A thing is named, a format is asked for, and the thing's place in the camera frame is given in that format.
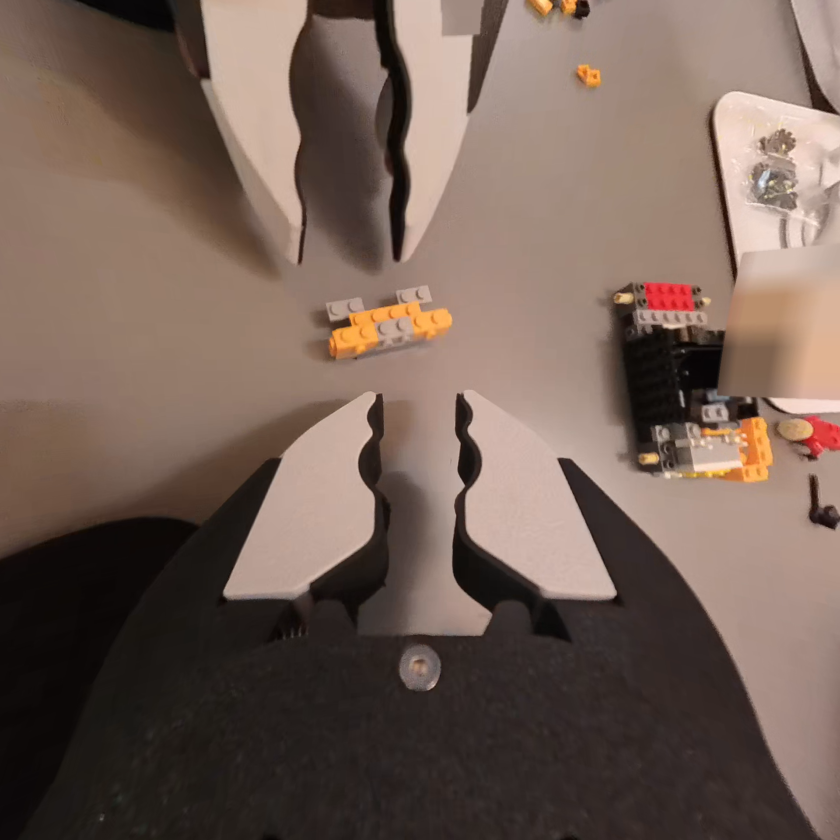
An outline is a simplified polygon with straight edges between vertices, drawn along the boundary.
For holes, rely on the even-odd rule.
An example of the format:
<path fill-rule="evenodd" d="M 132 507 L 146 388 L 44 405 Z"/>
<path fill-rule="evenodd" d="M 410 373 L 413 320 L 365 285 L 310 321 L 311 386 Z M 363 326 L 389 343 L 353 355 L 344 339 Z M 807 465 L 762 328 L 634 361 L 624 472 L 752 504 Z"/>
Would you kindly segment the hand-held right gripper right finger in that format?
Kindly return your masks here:
<path fill-rule="evenodd" d="M 566 637 L 559 602 L 617 591 L 560 458 L 528 425 L 474 390 L 456 397 L 458 476 L 453 574 L 496 614 L 512 603 L 530 632 Z"/>

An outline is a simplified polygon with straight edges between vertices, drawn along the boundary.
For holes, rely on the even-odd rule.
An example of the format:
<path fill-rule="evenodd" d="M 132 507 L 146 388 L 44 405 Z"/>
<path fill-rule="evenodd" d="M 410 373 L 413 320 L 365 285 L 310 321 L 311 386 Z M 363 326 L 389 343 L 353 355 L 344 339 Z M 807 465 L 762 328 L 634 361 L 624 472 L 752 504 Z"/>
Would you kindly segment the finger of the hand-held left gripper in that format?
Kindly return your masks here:
<path fill-rule="evenodd" d="M 202 1 L 209 76 L 202 89 L 270 247 L 301 262 L 306 208 L 291 66 L 307 1 Z"/>
<path fill-rule="evenodd" d="M 392 252 L 403 263 L 436 214 L 466 135 L 475 4 L 376 2 L 375 34 L 391 93 Z"/>

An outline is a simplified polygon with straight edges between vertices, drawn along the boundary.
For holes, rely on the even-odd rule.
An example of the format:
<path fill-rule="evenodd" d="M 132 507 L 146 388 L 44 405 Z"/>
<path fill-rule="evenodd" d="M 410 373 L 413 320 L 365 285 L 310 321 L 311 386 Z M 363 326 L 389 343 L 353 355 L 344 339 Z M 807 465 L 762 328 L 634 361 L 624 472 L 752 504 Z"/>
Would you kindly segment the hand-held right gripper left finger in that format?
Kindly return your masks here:
<path fill-rule="evenodd" d="M 390 505 L 384 403 L 365 392 L 299 436 L 276 472 L 231 571 L 229 602 L 340 602 L 351 621 L 385 584 Z"/>

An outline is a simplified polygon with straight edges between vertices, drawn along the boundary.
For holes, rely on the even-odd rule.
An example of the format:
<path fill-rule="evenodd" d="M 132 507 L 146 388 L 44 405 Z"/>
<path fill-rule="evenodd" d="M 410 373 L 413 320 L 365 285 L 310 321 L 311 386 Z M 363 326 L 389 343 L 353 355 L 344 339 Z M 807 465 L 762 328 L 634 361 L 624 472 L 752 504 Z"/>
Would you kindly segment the black red toy car chassis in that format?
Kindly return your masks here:
<path fill-rule="evenodd" d="M 686 283 L 634 282 L 613 295 L 637 465 L 669 480 L 763 483 L 768 425 L 756 398 L 718 389 L 725 332 L 709 327 L 710 303 Z"/>

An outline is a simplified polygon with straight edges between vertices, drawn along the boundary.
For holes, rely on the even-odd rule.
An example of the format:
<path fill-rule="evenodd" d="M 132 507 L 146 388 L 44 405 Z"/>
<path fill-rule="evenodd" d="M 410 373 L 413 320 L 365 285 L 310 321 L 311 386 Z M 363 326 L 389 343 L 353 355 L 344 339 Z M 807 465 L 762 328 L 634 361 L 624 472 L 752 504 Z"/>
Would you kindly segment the orange grey brick assembly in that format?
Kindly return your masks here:
<path fill-rule="evenodd" d="M 454 320 L 446 308 L 425 308 L 432 303 L 428 286 L 396 290 L 393 301 L 378 308 L 367 308 L 360 297 L 327 302 L 330 357 L 357 360 L 442 338 Z"/>

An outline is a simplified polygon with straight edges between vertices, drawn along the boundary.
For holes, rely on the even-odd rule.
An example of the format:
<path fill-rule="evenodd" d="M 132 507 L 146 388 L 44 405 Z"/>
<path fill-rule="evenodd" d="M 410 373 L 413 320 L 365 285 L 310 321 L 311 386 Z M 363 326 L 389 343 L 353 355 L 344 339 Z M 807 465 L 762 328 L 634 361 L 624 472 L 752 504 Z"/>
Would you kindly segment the black textured pad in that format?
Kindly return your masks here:
<path fill-rule="evenodd" d="M 114 638 L 196 530 L 174 518 L 123 519 L 2 558 L 2 839 L 24 830 Z"/>

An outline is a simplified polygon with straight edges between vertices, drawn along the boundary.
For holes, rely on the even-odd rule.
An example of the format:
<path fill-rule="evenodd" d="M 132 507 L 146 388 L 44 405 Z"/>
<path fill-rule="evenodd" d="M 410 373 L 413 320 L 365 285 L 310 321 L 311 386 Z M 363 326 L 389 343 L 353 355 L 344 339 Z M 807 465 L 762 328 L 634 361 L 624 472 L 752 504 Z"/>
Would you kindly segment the small black toy part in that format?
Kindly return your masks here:
<path fill-rule="evenodd" d="M 808 490 L 810 507 L 808 518 L 818 526 L 830 530 L 837 530 L 839 526 L 839 510 L 834 505 L 823 505 L 820 496 L 820 482 L 818 476 L 808 476 Z"/>

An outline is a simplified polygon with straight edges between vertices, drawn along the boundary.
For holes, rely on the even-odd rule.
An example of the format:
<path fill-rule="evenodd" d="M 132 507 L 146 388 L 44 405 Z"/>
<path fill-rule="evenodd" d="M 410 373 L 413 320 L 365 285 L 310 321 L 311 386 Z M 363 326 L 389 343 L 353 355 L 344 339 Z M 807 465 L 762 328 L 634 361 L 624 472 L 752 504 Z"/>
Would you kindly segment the instruction booklet on stand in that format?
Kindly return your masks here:
<path fill-rule="evenodd" d="M 723 383 L 788 414 L 838 414 L 838 146 L 835 115 L 742 91 L 712 113 L 736 280 Z M 756 140 L 793 132 L 799 206 L 746 203 Z"/>

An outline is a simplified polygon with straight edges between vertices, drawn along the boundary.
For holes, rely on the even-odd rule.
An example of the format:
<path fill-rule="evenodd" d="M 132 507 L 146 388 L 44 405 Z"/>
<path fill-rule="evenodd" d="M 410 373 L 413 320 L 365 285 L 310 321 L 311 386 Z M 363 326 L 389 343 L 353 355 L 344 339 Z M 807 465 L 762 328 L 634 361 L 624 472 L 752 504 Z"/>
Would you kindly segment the small red toy piece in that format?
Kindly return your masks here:
<path fill-rule="evenodd" d="M 825 452 L 839 451 L 839 426 L 819 416 L 804 417 L 811 433 L 803 441 L 811 460 L 818 460 Z"/>

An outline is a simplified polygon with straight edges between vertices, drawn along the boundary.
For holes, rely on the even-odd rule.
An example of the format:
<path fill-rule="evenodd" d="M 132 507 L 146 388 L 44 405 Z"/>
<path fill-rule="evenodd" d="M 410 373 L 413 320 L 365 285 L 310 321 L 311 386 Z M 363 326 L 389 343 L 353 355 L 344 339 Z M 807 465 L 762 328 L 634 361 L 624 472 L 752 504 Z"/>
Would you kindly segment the clear bag of dark parts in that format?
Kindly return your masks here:
<path fill-rule="evenodd" d="M 795 135 L 785 127 L 756 140 L 746 180 L 748 205 L 787 214 L 798 208 L 799 176 L 793 157 L 796 145 Z"/>

